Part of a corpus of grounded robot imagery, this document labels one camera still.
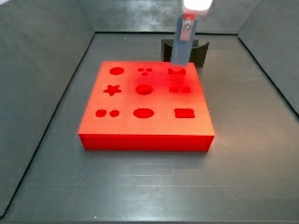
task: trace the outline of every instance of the small circular hole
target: small circular hole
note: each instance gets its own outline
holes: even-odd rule
[[[96,112],[96,117],[104,117],[106,114],[106,111],[104,109],[98,109]]]
[[[134,88],[134,91],[140,94],[140,95],[149,95],[153,92],[153,88],[148,85],[138,85]]]
[[[109,115],[110,115],[112,117],[118,116],[118,111],[117,111],[117,110],[110,110]]]
[[[124,72],[124,68],[118,66],[109,69],[109,73],[113,75],[120,75],[122,72]]]

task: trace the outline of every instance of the shape sorter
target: shape sorter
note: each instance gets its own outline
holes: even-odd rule
[[[102,62],[78,126],[85,150],[207,151],[213,137],[192,63]]]

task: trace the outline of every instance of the oval hole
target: oval hole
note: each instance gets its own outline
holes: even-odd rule
[[[109,69],[109,73],[113,74],[113,75],[118,75],[122,72],[124,72],[124,68],[122,67],[118,67],[118,66],[116,66],[116,67],[113,67],[113,68]]]
[[[137,118],[148,118],[154,114],[154,112],[149,108],[138,108],[134,110],[133,114]]]

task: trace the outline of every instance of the gray floor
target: gray floor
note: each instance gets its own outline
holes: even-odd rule
[[[100,62],[158,60],[170,37],[94,37],[2,221],[299,221],[297,117],[235,36],[198,36],[209,152],[82,150]]]

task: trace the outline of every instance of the top face of block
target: top face of block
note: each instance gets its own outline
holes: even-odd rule
[[[215,136],[193,64],[101,64],[78,134]]]

